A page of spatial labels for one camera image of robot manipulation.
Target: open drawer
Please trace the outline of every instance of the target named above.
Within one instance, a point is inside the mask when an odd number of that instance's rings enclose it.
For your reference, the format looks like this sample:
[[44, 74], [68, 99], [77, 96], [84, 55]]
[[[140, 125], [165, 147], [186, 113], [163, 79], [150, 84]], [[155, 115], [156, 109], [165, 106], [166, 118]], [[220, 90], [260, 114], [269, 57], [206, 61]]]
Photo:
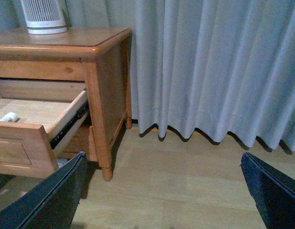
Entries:
[[0, 79], [0, 173], [45, 178], [88, 115], [84, 83]]

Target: nightstand leg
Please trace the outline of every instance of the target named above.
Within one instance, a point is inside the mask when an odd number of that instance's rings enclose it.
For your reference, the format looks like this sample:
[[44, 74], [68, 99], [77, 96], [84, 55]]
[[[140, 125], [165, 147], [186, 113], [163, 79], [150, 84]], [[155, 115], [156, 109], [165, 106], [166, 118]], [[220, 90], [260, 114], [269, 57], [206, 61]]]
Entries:
[[125, 80], [125, 94], [126, 94], [126, 128], [132, 128], [132, 105], [131, 105], [131, 93], [130, 93], [130, 75], [129, 75], [129, 63], [130, 63], [130, 45], [132, 37], [127, 37], [121, 42], [122, 45], [122, 65]]
[[131, 129], [132, 126], [133, 126], [132, 118], [131, 117], [126, 117], [126, 128], [127, 128], [127, 130]]
[[113, 178], [113, 170], [112, 168], [102, 168], [102, 175], [104, 181], [110, 181]]

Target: drawer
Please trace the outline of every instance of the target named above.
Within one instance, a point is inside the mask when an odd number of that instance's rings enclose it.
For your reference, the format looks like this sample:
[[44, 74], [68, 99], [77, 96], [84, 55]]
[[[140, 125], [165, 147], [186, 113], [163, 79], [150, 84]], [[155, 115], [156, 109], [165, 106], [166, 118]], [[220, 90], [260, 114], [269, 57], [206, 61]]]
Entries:
[[47, 177], [88, 115], [84, 83], [0, 79], [0, 173]]
[[36, 80], [84, 81], [78, 58], [0, 56], [0, 77]]

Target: heater grille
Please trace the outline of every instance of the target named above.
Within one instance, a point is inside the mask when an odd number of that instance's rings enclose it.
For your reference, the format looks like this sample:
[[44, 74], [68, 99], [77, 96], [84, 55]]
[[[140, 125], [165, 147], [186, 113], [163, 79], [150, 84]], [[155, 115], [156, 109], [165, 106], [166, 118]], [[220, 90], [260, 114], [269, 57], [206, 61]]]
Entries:
[[23, 0], [28, 21], [59, 21], [62, 19], [57, 1]]
[[21, 0], [28, 32], [51, 34], [67, 31], [57, 0]]

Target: wooden nightstand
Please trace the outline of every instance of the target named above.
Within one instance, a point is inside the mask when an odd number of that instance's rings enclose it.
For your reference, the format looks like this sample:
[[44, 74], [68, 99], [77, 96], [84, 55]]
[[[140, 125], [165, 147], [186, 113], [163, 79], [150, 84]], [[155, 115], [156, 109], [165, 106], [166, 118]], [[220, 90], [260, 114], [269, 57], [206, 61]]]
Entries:
[[[0, 173], [47, 177], [58, 168], [58, 156], [81, 149], [78, 142], [111, 180], [111, 148], [124, 120], [132, 126], [131, 34], [127, 28], [0, 32], [0, 116], [9, 111], [20, 117], [0, 122]], [[89, 112], [81, 111], [87, 98]], [[80, 127], [88, 113], [91, 126]]]

